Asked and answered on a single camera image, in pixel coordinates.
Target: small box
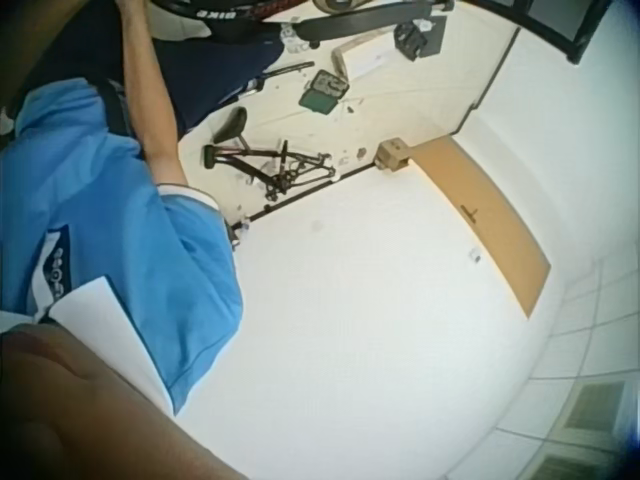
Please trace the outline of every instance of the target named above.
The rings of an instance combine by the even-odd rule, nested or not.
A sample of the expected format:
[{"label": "small box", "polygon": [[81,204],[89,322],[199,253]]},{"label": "small box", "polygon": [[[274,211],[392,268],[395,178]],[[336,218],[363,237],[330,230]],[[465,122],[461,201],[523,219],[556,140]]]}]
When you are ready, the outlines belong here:
[{"label": "small box", "polygon": [[385,140],[378,146],[375,163],[378,168],[397,172],[409,164],[411,149],[401,138]]},{"label": "small box", "polygon": [[353,82],[384,65],[396,54],[393,28],[381,28],[341,45],[333,50],[331,58],[337,74]]}]

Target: shirt sleeve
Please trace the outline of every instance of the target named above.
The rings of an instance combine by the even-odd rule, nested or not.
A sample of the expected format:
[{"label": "shirt sleeve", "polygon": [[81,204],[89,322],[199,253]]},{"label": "shirt sleeve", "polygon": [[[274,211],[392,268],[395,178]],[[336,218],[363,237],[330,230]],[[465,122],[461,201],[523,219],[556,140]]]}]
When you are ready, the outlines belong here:
[{"label": "shirt sleeve", "polygon": [[164,184],[158,190],[185,250],[229,309],[240,316],[242,296],[218,204],[206,193],[183,185]]}]

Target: white floor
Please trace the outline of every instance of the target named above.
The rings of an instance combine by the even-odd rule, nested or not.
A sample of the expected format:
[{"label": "white floor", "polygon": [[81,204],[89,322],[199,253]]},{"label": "white floor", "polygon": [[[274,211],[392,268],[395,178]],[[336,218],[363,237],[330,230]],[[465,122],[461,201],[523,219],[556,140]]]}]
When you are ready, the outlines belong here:
[{"label": "white floor", "polygon": [[414,165],[256,221],[240,330],[178,423],[252,480],[439,479],[520,391],[564,289],[552,270],[527,319],[478,248]]},{"label": "white floor", "polygon": [[[155,7],[152,14],[154,34],[160,38],[179,40],[207,33],[200,22],[178,19]],[[275,18],[319,15],[308,2]],[[274,68],[307,60],[314,60],[316,66],[277,77],[262,93],[236,104],[249,112],[245,137],[255,147],[277,148],[288,139],[292,149],[330,153],[344,174],[370,163],[383,140],[399,136],[417,144],[453,132],[489,82],[514,27],[463,3],[458,3],[449,17],[440,55],[411,63],[397,53],[385,66],[356,80],[328,116],[306,110],[298,102],[318,69],[334,70],[331,50],[348,39],[325,42],[315,51],[285,52]],[[214,170],[202,166],[203,145],[232,108],[215,112],[187,135],[181,142],[180,156],[190,183],[213,195],[227,220],[235,223],[263,210],[267,201],[260,183],[251,186],[245,175],[223,166]],[[366,155],[358,158],[362,148]],[[289,196],[303,188],[292,190]]]}]

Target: floor tile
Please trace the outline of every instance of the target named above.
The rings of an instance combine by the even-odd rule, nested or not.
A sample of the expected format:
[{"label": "floor tile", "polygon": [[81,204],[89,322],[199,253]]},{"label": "floor tile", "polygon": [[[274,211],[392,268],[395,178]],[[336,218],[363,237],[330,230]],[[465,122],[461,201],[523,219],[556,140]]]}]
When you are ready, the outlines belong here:
[{"label": "floor tile", "polygon": [[596,323],[605,323],[638,311],[638,273],[605,286],[600,292]]}]

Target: person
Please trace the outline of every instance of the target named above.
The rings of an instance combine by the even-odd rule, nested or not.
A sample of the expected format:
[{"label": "person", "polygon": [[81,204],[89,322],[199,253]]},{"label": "person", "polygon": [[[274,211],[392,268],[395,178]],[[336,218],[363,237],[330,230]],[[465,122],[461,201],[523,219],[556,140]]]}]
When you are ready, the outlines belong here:
[{"label": "person", "polygon": [[[91,422],[100,426],[93,435],[111,435],[114,444],[130,435],[122,422],[141,405],[152,412],[141,422],[149,417],[151,425],[175,427],[156,413],[181,410],[242,315],[224,219],[213,198],[188,186],[178,141],[274,62],[282,44],[153,40],[145,0],[27,0],[0,44],[9,52],[0,59],[0,106],[15,118],[14,138],[0,153],[0,309],[32,324],[1,339],[2,423],[14,431],[18,418],[24,430],[35,419],[37,436],[47,445],[54,438],[53,450],[67,457],[82,450]],[[57,366],[43,352],[57,352]],[[71,376],[60,365],[71,365]],[[79,375],[81,384],[90,380],[88,391],[75,386],[82,371],[89,372]],[[126,390],[118,379],[146,403],[117,393]],[[67,396],[74,388],[81,393]],[[38,396],[45,404],[31,402]],[[113,410],[111,397],[121,400]],[[125,398],[134,397],[127,405]],[[94,413],[62,425],[74,409]],[[140,432],[152,437],[162,428]],[[172,445],[185,451],[184,437],[168,437],[178,441],[160,442],[153,462],[175,460],[169,455],[163,463]],[[139,449],[134,443],[122,445]],[[178,478],[145,470],[142,460],[129,462],[137,470],[100,476],[113,472],[104,459],[114,458],[92,451],[97,441],[86,445],[78,454],[86,475],[79,478]],[[46,458],[60,458],[44,450]],[[196,462],[204,465],[202,478],[240,478],[212,458]]]}]

